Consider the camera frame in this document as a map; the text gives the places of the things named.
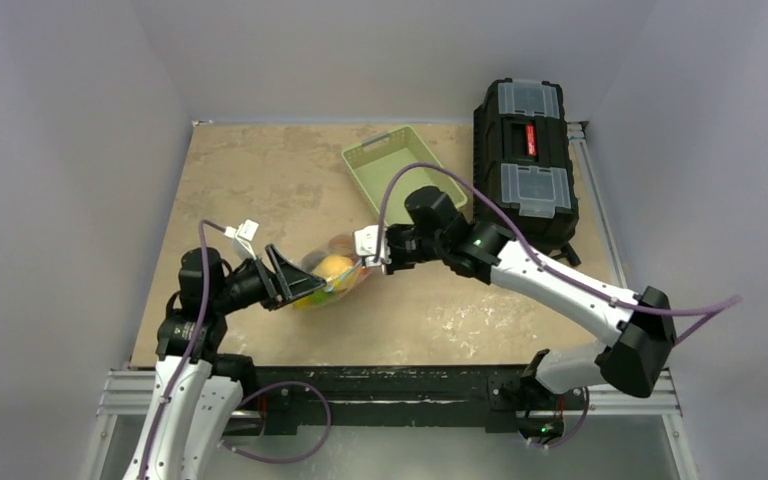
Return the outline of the clear zip bag blue seal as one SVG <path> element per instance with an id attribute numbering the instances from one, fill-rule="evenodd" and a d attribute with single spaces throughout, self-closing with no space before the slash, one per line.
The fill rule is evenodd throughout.
<path id="1" fill-rule="evenodd" d="M 297 311 L 334 303 L 358 287 L 372 270 L 356 254 L 354 236 L 338 234 L 306 254 L 299 262 L 307 273 L 326 281 L 324 287 L 292 304 Z"/>

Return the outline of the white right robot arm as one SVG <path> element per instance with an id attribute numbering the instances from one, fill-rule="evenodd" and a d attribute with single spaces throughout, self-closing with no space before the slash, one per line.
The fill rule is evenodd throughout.
<path id="1" fill-rule="evenodd" d="M 596 341 L 537 353 L 521 381 L 524 399 L 544 407 L 575 387 L 608 384 L 648 398 L 677 343 L 668 296 L 589 277 L 527 251 L 514 233 L 492 221 L 469 221 L 447 194 L 426 186 L 405 201 L 408 224 L 379 229 L 376 248 L 392 274 L 440 261 L 456 275 L 531 298 L 574 321 Z"/>

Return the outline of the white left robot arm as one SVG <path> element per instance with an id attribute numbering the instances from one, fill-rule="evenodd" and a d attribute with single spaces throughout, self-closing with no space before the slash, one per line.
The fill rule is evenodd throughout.
<path id="1" fill-rule="evenodd" d="M 235 409 L 257 399 L 253 361 L 218 349 L 227 315 L 253 305 L 277 310 L 325 287 L 272 245 L 263 260 L 233 270 L 220 253 L 198 247 L 181 258 L 179 289 L 157 331 L 157 362 L 148 411 L 127 479 L 198 479 L 219 449 Z"/>

